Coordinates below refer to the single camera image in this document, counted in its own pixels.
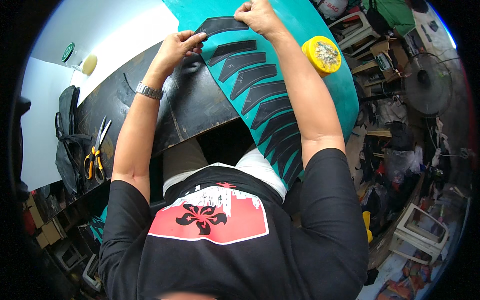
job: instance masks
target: t-shirt sleeve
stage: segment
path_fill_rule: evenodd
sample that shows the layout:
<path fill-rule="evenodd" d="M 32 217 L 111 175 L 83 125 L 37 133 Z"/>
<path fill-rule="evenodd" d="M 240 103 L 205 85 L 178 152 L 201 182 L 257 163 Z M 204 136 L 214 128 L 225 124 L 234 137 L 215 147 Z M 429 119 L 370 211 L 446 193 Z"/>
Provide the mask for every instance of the t-shirt sleeve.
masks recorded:
<path fill-rule="evenodd" d="M 314 299 L 355 299 L 367 279 L 368 239 L 345 154 L 328 148 L 305 169 L 296 247 Z"/>
<path fill-rule="evenodd" d="M 126 276 L 132 275 L 132 279 L 136 280 L 143 246 L 139 238 L 144 239 L 151 223 L 150 208 L 143 195 L 127 182 L 113 181 L 98 266 L 109 297 L 116 293 L 114 286 L 120 287 L 120 281 L 129 280 Z"/>
<path fill-rule="evenodd" d="M 413 23 L 401 24 L 401 25 L 396 25 L 395 26 L 395 30 L 401 36 L 406 36 L 414 28 L 415 28 L 415 20 L 413 20 Z"/>

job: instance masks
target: fan grille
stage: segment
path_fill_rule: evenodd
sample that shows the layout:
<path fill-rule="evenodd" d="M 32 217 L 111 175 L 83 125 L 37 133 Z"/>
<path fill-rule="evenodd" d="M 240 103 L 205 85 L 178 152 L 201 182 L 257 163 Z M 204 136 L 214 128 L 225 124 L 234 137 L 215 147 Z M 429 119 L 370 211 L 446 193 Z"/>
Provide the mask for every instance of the fan grille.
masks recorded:
<path fill-rule="evenodd" d="M 402 89 L 407 104 L 426 117 L 436 117 L 450 105 L 452 76 L 438 57 L 420 53 L 406 64 Z"/>

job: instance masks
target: man's right hand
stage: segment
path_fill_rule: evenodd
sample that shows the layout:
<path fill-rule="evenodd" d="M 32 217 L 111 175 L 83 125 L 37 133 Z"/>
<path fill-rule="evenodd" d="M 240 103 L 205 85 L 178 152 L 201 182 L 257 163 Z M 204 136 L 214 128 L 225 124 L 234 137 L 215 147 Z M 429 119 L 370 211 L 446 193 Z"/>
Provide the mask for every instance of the man's right hand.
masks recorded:
<path fill-rule="evenodd" d="M 272 42 L 287 29 L 273 11 L 268 0 L 250 0 L 235 11 L 235 20 L 245 22 L 253 31 Z"/>

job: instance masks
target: white plastic chair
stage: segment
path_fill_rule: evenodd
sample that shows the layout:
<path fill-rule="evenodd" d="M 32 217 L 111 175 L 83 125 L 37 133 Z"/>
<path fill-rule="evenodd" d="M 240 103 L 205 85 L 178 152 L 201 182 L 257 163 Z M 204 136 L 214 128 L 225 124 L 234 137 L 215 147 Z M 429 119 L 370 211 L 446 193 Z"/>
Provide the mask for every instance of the white plastic chair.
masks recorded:
<path fill-rule="evenodd" d="M 359 16 L 360 17 L 360 21 L 362 23 L 361 27 L 356 27 L 355 25 L 353 25 L 353 26 L 355 26 L 354 27 L 355 30 L 352 30 L 352 28 L 350 28 L 351 27 L 350 26 L 349 28 L 346 28 L 346 29 L 341 31 L 342 35 L 345 38 L 342 39 L 340 42 L 338 42 L 338 46 L 340 47 L 340 50 L 345 50 L 348 47 L 351 47 L 353 44 L 356 44 L 356 43 L 360 42 L 361 40 L 363 40 L 364 38 L 369 37 L 369 36 L 373 36 L 374 39 L 367 42 L 365 45 L 363 45 L 362 47 L 357 49 L 352 54 L 344 53 L 344 55 L 349 56 L 349 57 L 355 56 L 357 53 L 361 52 L 362 50 L 364 50 L 365 48 L 367 48 L 371 44 L 375 43 L 375 41 L 380 37 L 380 35 L 373 30 L 372 26 L 370 25 L 370 23 L 367 20 L 367 17 L 362 12 L 351 13 L 351 14 L 341 18 L 340 20 L 337 20 L 336 22 L 330 24 L 328 26 L 328 28 L 330 28 L 332 26 L 335 26 L 336 24 L 342 22 L 343 20 L 349 19 L 349 18 L 354 17 L 354 16 Z"/>
<path fill-rule="evenodd" d="M 444 229 L 444 234 L 440 237 L 437 237 L 436 235 L 431 234 L 430 232 L 413 224 L 412 219 L 413 212 L 415 210 L 421 211 L 423 214 L 425 214 L 425 216 L 435 221 L 441 228 Z M 411 203 L 405 214 L 403 215 L 402 219 L 400 220 L 400 223 L 397 225 L 395 232 L 393 233 L 392 243 L 390 244 L 390 251 L 420 264 L 433 264 L 437 261 L 440 252 L 444 248 L 445 243 L 448 239 L 448 234 L 448 228 L 445 225 L 437 221 L 435 218 L 420 209 L 415 204 Z M 401 240 L 404 240 L 410 243 L 412 246 L 429 254 L 432 259 L 430 259 L 430 261 L 418 259 L 397 250 L 398 246 L 401 243 Z"/>

